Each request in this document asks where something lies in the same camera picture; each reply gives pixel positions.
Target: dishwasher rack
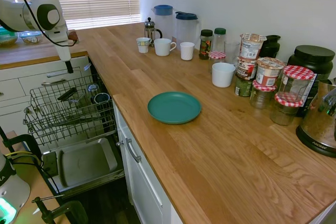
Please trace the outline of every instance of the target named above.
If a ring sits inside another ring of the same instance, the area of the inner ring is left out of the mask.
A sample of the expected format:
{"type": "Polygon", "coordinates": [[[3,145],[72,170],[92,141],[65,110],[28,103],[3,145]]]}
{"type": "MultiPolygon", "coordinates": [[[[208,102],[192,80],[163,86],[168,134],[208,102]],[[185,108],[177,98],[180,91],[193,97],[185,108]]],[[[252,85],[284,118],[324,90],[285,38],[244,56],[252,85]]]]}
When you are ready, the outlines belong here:
{"type": "Polygon", "coordinates": [[[94,101],[98,93],[107,93],[98,74],[42,85],[30,91],[30,105],[23,121],[38,145],[75,135],[84,134],[91,139],[116,132],[111,98],[94,101]],[[60,100],[70,90],[71,96],[60,100]]]}

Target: dishwasher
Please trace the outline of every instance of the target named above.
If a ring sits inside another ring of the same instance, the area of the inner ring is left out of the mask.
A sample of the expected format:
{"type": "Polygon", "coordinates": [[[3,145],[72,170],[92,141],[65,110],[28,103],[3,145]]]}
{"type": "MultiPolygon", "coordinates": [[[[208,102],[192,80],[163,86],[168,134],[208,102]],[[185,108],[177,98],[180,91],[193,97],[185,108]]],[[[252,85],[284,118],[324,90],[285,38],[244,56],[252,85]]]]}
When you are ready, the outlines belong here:
{"type": "Polygon", "coordinates": [[[115,122],[112,99],[98,74],[30,91],[24,124],[43,153],[50,184],[63,198],[124,176],[115,122]]]}

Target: wooden floor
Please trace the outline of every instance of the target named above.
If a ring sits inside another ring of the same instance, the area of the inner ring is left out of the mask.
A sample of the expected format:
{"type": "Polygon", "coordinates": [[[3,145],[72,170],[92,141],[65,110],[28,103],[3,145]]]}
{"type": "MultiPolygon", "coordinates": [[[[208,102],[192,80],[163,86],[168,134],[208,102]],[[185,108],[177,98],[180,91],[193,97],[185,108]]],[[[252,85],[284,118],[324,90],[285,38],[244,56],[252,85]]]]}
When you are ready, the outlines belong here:
{"type": "Polygon", "coordinates": [[[68,200],[79,200],[89,218],[89,224],[140,224],[135,208],[130,204],[125,178],[120,178],[68,200]]]}

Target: white cup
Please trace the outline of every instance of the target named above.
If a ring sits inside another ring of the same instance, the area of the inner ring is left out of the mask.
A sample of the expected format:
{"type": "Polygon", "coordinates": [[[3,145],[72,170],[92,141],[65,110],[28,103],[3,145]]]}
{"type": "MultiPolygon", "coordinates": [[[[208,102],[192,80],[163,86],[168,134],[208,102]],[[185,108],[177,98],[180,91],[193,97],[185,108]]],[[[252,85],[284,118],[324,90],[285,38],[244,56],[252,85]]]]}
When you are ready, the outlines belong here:
{"type": "Polygon", "coordinates": [[[180,44],[181,48],[181,59],[182,60],[191,60],[194,54],[195,44],[192,42],[182,42],[180,44]]]}
{"type": "Polygon", "coordinates": [[[152,41],[150,38],[142,37],[142,38],[137,38],[136,43],[138,44],[138,49],[139,52],[145,54],[148,52],[148,46],[149,43],[152,41]]]}
{"type": "Polygon", "coordinates": [[[170,39],[156,39],[154,40],[155,53],[158,56],[167,56],[176,48],[176,43],[170,39]]]}
{"type": "Polygon", "coordinates": [[[231,85],[236,68],[233,64],[218,62],[212,65],[212,84],[226,88],[231,85]]]}

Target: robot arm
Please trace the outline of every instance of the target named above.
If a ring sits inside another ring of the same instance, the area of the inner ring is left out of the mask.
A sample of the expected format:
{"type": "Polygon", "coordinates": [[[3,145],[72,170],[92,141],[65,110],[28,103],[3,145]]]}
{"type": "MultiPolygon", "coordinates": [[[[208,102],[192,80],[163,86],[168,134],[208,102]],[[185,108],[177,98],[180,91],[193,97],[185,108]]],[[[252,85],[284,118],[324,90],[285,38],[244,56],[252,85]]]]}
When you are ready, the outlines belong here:
{"type": "MultiPolygon", "coordinates": [[[[31,0],[29,6],[45,34],[59,45],[68,45],[69,31],[62,15],[59,0],[31,0]]],[[[39,31],[38,25],[25,3],[0,0],[0,25],[15,32],[39,31]]],[[[69,48],[58,45],[55,45],[55,47],[59,58],[65,61],[68,72],[73,73],[69,48]]]]}

